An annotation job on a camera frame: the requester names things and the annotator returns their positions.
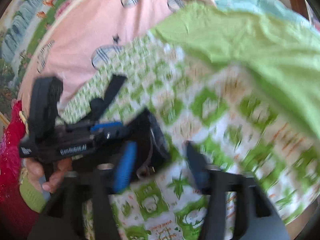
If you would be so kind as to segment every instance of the pink bed sheet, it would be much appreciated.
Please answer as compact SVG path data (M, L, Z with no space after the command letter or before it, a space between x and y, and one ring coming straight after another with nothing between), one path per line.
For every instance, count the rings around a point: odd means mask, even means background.
M19 99L29 112L34 79L58 76L64 90L58 109L96 72L101 47L121 49L137 36L169 16L185 0L76 0L75 6L52 26L31 59L22 81Z

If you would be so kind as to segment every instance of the light green fabric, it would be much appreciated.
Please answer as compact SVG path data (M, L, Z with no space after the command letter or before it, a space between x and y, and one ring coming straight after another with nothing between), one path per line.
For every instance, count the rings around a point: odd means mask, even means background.
M259 87L295 123L320 138L320 36L269 15L219 11L192 3L152 33L215 69L246 66Z

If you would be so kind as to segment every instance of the white logo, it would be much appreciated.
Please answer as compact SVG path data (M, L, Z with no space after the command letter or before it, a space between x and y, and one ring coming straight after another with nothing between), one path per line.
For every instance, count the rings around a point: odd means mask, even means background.
M87 145L84 144L82 146L75 146L75 147L71 147L68 149L63 149L60 150L61 155L67 155L67 154L72 154L72 153L79 153L79 152L83 152L87 149Z
M26 149L21 147L21 151L23 152L24 155L29 155L32 151L30 149Z

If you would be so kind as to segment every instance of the black strap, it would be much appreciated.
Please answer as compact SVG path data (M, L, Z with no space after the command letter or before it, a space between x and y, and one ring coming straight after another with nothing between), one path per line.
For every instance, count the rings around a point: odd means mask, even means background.
M105 110L110 106L127 77L112 75L112 79L104 94L104 99L95 98L90 102L91 112L81 120L98 121Z

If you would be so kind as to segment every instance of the green grass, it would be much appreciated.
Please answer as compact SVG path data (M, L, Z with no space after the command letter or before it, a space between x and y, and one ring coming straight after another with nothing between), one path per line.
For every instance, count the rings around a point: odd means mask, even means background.
M32 55L34 54L34 52L36 51L36 48L38 47L40 41L42 40L43 36L45 35L45 33L47 32L45 25L49 24L52 25L53 22L55 21L54 15L57 11L57 9L59 8L59 6L65 2L66 0L58 0L55 5L54 8L50 8L49 11L47 12L47 17L42 19L40 21L40 23L38 24L37 29L35 30L33 37L29 43L29 46L27 48L27 52L31 53Z

